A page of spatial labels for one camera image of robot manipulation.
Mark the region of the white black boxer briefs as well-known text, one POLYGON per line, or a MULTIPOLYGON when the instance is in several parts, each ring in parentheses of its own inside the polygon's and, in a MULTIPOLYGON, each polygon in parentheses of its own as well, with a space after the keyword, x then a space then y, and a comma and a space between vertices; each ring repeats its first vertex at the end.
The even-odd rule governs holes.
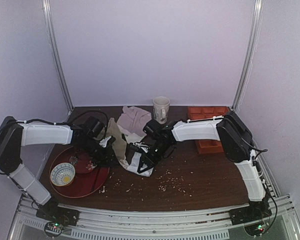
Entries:
POLYGON ((128 172, 134 173, 142 177, 150 177, 153 169, 138 173, 141 153, 129 147, 126 143, 121 143, 117 150, 115 150, 116 157, 119 164, 128 172))

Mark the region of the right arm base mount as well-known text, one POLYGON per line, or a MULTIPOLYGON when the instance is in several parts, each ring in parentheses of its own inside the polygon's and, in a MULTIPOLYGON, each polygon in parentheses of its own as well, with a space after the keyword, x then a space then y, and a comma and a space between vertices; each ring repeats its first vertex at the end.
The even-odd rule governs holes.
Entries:
POLYGON ((233 226, 259 221, 271 215, 272 211, 267 197, 263 198, 262 201, 249 201, 248 206, 231 209, 229 211, 229 217, 233 226))

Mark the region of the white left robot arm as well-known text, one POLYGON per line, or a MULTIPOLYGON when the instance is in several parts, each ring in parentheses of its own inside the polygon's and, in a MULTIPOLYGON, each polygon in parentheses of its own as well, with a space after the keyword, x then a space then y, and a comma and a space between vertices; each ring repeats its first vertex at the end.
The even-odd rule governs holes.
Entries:
POLYGON ((107 126, 90 116, 82 124, 49 122, 42 119, 19 121, 7 116, 0 126, 0 175, 10 177, 37 204, 52 201, 50 192, 23 164, 21 148, 30 145, 71 145, 85 151, 93 166, 111 167, 117 163, 107 126))

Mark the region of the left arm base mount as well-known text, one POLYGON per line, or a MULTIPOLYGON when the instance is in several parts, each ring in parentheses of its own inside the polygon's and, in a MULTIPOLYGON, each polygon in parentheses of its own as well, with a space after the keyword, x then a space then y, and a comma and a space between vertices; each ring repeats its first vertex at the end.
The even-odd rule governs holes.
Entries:
POLYGON ((80 212, 75 209, 61 207, 56 199, 51 198, 44 205, 39 205, 35 215, 40 219, 75 227, 79 220, 80 212))

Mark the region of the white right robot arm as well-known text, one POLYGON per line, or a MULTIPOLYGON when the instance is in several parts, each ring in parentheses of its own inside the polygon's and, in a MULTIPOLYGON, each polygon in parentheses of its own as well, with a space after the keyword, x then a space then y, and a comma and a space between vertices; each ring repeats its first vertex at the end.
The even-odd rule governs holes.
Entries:
POLYGON ((234 111, 225 115, 201 120, 174 121, 160 124, 152 119, 143 132, 154 140, 152 146, 138 147, 137 173, 154 168, 169 149, 177 143, 192 140, 213 140, 221 143, 225 157, 238 168, 252 203, 262 202, 266 186, 258 164, 258 157, 267 149, 259 149, 253 143, 253 135, 234 111))

